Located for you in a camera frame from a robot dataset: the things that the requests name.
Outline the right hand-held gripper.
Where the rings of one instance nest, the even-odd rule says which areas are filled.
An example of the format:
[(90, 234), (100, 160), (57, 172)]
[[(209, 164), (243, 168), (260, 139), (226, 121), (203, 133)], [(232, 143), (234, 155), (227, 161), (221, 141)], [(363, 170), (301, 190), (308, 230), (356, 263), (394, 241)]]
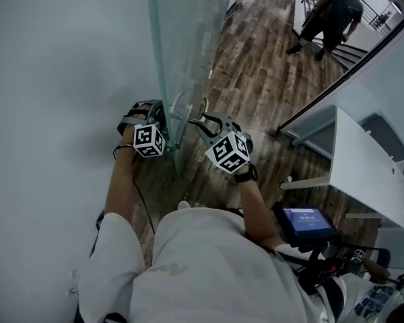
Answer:
[(219, 139), (219, 135), (212, 133), (203, 122), (190, 118), (189, 123), (195, 126), (199, 136), (206, 146), (211, 146), (205, 155), (212, 164), (227, 174), (233, 174), (243, 165), (250, 162), (253, 151), (253, 140), (248, 133), (235, 132), (234, 121), (221, 112), (204, 112), (207, 120), (218, 125), (219, 132), (229, 131)]

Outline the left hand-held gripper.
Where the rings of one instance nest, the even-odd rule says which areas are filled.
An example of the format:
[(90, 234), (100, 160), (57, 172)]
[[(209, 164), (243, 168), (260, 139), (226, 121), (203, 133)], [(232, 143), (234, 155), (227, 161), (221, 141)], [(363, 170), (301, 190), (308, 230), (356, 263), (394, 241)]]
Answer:
[(127, 114), (124, 115), (117, 126), (117, 131), (121, 136), (124, 135), (125, 129), (129, 126), (133, 127), (133, 141), (123, 145), (132, 147), (141, 157), (157, 157), (161, 156), (165, 148), (165, 138), (162, 129), (166, 126), (166, 117), (164, 114), (163, 103), (161, 100), (144, 100), (135, 103), (152, 102), (150, 116), (151, 122), (146, 125), (131, 124)]

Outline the metal door handle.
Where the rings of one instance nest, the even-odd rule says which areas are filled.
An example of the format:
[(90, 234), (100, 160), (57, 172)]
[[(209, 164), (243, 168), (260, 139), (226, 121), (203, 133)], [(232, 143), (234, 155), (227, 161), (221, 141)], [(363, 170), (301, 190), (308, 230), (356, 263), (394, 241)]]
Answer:
[(191, 113), (189, 122), (191, 124), (199, 124), (199, 123), (204, 124), (205, 123), (204, 114), (208, 112), (208, 109), (209, 109), (209, 100), (207, 97), (203, 97), (200, 104)]
[(186, 92), (181, 92), (177, 95), (170, 108), (171, 119), (178, 123), (173, 142), (175, 149), (180, 149), (182, 145), (186, 127), (190, 121), (192, 112), (193, 103), (191, 95)]

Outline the frosted glass door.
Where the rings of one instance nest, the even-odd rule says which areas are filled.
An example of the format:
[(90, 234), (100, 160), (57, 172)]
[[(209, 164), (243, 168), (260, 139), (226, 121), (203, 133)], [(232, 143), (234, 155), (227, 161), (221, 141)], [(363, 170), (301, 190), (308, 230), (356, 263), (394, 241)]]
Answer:
[(178, 123), (170, 108), (181, 92), (191, 95), (193, 111), (207, 90), (209, 72), (230, 0), (147, 0), (151, 38), (160, 95), (167, 127), (166, 154), (176, 173), (184, 168), (189, 153), (188, 135), (195, 129), (188, 123), (180, 149), (175, 149)]

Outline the person's right forearm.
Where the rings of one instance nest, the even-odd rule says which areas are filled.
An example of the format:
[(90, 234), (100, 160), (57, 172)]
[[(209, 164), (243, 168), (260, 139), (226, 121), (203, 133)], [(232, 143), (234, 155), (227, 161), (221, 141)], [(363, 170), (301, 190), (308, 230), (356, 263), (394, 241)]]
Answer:
[(255, 181), (240, 183), (240, 198), (247, 236), (269, 249), (285, 244)]

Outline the person's left forearm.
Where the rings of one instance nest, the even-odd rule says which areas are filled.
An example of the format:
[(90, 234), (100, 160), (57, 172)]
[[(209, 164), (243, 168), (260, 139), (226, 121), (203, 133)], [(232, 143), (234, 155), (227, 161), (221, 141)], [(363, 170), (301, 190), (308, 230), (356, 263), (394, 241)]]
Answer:
[(133, 158), (135, 151), (121, 145), (115, 153), (115, 163), (106, 196), (105, 214), (115, 213), (129, 223), (133, 220)]

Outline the person's left hand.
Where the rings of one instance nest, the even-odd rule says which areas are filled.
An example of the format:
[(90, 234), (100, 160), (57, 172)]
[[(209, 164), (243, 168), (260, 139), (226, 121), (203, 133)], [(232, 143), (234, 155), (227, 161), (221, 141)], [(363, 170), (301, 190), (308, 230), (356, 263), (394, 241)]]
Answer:
[(130, 123), (137, 125), (146, 125), (147, 123), (152, 121), (152, 118), (150, 116), (150, 113), (152, 111), (153, 107), (152, 102), (144, 102), (144, 103), (138, 103), (130, 109), (130, 111), (127, 113), (127, 118), (130, 119)]

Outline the black wristwatch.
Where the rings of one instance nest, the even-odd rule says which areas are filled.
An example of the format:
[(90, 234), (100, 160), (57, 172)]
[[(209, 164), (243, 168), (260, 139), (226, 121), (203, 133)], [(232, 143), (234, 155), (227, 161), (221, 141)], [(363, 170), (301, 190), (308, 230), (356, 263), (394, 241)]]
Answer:
[(251, 163), (242, 166), (234, 173), (234, 180), (237, 184), (242, 184), (249, 181), (256, 182), (259, 175), (255, 166)]

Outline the blue screen device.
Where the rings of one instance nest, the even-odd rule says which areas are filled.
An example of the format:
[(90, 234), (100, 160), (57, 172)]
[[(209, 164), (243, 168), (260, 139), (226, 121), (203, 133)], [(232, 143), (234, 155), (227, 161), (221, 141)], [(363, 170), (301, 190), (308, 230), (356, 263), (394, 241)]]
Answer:
[(291, 247), (311, 251), (339, 243), (342, 239), (342, 233), (315, 206), (276, 202), (272, 211)]

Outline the person in white shirt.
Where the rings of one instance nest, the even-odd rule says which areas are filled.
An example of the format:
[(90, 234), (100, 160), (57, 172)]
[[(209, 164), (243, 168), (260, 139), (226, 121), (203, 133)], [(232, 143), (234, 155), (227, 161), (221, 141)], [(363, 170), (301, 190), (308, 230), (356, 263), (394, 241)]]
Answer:
[(128, 323), (323, 323), (326, 309), (290, 266), (244, 235), (236, 214), (181, 209), (161, 220), (146, 267), (130, 223), (115, 213), (100, 226), (79, 274), (85, 323), (119, 313)]

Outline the white desk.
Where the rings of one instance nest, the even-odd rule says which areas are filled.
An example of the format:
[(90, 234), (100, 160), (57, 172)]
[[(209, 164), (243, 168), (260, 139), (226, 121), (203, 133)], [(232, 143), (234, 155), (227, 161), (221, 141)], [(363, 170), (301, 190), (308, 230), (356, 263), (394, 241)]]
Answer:
[(329, 174), (284, 182), (282, 190), (332, 186), (404, 229), (404, 173), (369, 133), (339, 108)]

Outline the dark staircase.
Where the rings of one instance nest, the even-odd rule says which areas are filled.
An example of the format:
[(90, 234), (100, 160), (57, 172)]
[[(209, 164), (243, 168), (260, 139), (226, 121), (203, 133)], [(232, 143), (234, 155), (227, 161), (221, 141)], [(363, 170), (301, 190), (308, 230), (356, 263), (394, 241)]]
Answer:
[(346, 43), (339, 44), (331, 56), (344, 68), (350, 69), (360, 62), (380, 40), (379, 35), (365, 23), (359, 24)]

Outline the black chest rig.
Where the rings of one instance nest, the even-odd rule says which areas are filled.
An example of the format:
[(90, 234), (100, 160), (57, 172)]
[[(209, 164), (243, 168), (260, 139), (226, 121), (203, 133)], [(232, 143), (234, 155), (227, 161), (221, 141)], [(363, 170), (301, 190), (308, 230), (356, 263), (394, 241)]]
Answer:
[[(335, 253), (326, 259), (319, 259), (318, 256), (326, 248), (334, 248)], [(353, 264), (351, 260), (351, 252), (356, 248), (351, 244), (340, 241), (327, 242), (317, 248), (314, 248), (308, 260), (300, 259), (294, 256), (283, 256), (288, 262), (297, 264), (299, 267), (294, 270), (294, 274), (298, 278), (300, 286), (312, 295), (316, 290), (324, 285), (328, 280), (337, 276), (348, 264)]]

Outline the blue white printed bag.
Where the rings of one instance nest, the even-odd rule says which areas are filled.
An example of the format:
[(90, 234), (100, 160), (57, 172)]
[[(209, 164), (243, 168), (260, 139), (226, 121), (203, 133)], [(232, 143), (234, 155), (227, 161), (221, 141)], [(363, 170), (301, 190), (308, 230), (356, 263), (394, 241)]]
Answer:
[(386, 285), (375, 285), (354, 306), (353, 312), (367, 323), (373, 323), (395, 290)]

